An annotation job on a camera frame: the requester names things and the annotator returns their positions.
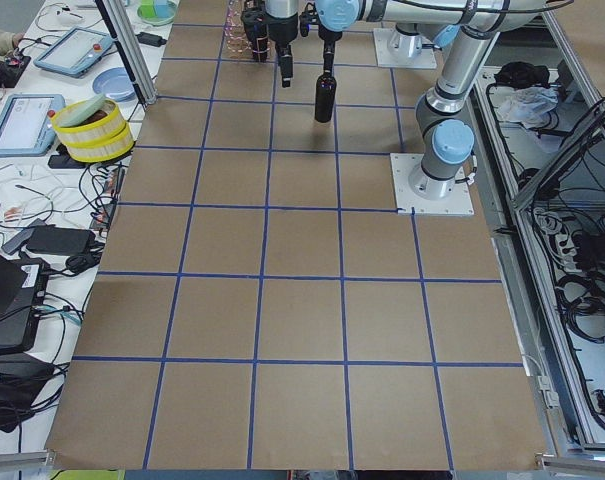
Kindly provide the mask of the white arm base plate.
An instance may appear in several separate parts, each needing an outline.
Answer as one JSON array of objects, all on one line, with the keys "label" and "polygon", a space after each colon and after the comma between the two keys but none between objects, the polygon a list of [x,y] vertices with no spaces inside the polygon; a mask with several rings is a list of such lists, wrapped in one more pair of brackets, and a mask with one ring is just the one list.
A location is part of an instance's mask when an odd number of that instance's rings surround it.
[{"label": "white arm base plate", "polygon": [[422,154],[390,155],[396,212],[399,215],[470,217],[475,211],[460,166],[453,179],[434,180],[422,169]]},{"label": "white arm base plate", "polygon": [[375,28],[374,47],[378,67],[414,70],[435,70],[438,49],[427,37],[411,32],[401,33],[395,28]]}]

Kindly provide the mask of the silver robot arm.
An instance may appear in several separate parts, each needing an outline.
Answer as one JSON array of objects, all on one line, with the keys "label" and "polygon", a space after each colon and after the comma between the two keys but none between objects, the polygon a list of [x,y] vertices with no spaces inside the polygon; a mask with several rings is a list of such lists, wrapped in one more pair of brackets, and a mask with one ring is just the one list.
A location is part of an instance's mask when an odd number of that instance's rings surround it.
[{"label": "silver robot arm", "polygon": [[291,44],[298,36],[298,6],[296,0],[265,1],[265,22],[268,36],[275,44],[283,88],[290,87],[293,79]]},{"label": "silver robot arm", "polygon": [[425,153],[409,174],[411,190],[428,200],[449,195],[474,145],[457,118],[499,34],[533,19],[544,1],[317,1],[320,24],[342,32],[357,21],[460,27],[433,87],[419,99],[416,120]]}]

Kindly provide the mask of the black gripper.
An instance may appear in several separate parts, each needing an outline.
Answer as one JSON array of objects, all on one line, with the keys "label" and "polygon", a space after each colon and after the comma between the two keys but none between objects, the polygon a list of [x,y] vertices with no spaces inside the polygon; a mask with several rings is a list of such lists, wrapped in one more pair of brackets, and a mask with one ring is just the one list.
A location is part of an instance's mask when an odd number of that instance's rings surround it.
[{"label": "black gripper", "polygon": [[290,43],[298,34],[298,14],[294,12],[288,17],[275,17],[266,14],[269,38],[278,49],[278,65],[281,74],[281,86],[289,88],[293,79],[293,54]]},{"label": "black gripper", "polygon": [[332,31],[326,27],[318,28],[318,36],[323,41],[323,52],[335,52],[336,43],[342,38],[342,31]]}]

